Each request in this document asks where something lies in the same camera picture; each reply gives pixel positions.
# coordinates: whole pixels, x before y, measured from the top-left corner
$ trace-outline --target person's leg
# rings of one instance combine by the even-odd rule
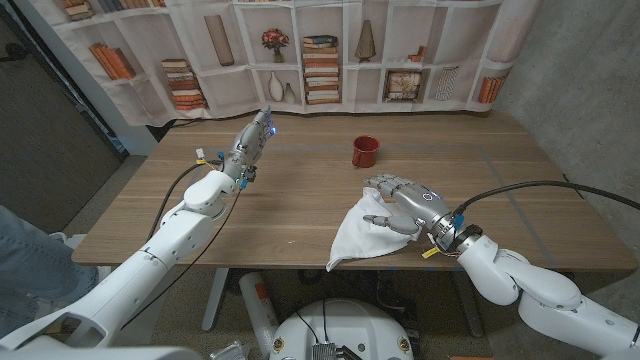
[[[34,298],[0,287],[0,339],[33,321],[37,312],[38,304]]]
[[[98,283],[96,267],[71,260],[73,249],[0,205],[0,286],[74,302]]]

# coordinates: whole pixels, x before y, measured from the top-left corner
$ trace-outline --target red mug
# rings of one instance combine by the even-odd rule
[[[358,136],[353,140],[353,166],[367,168],[376,163],[380,142],[373,136]]]

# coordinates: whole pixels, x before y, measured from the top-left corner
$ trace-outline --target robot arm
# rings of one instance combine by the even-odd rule
[[[487,300],[509,305],[522,290],[518,312],[534,330],[600,356],[636,347],[638,324],[583,296],[565,276],[531,265],[514,251],[499,249],[477,225],[457,223],[428,186],[389,174],[365,182],[392,196],[406,211],[388,218],[367,215],[365,221],[409,234],[423,226],[441,251],[460,254],[458,262]]]
[[[273,134],[267,106],[236,137],[223,171],[211,171],[190,186],[146,244],[80,300],[0,339],[0,349],[38,348],[52,341],[72,348],[110,345],[169,269],[211,240],[226,212],[222,198],[231,196],[238,183],[253,181],[255,163]],[[75,330],[61,342],[46,336],[59,327]]]

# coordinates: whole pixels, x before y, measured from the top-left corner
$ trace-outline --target stacked books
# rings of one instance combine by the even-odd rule
[[[169,78],[169,87],[176,110],[204,109],[207,99],[202,95],[196,75],[185,59],[162,60],[162,69]]]
[[[63,0],[65,10],[73,21],[84,20],[95,15],[91,4],[85,0]]]
[[[166,6],[164,0],[98,0],[98,2],[105,13],[127,9]]]
[[[494,102],[496,100],[496,96],[498,96],[500,87],[504,85],[506,79],[506,76],[499,78],[485,77],[484,80],[482,80],[482,87],[480,88],[480,94],[478,95],[478,102],[481,104]]]
[[[340,103],[338,38],[331,35],[303,39],[302,60],[307,104]]]
[[[120,48],[109,49],[106,45],[95,43],[89,46],[89,50],[96,57],[104,71],[109,75],[111,80],[115,79],[133,79],[136,72],[127,61]]]

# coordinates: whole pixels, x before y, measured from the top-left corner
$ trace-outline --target vase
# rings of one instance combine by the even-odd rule
[[[291,84],[287,83],[284,89],[284,101],[289,104],[295,104],[296,102],[296,94],[293,93],[293,89],[291,88]]]
[[[280,102],[284,98],[284,88],[282,83],[276,77],[276,73],[271,72],[271,79],[269,79],[269,95],[274,101]]]
[[[284,56],[280,52],[280,49],[277,49],[277,48],[273,49],[273,62],[274,63],[283,63],[284,62]]]

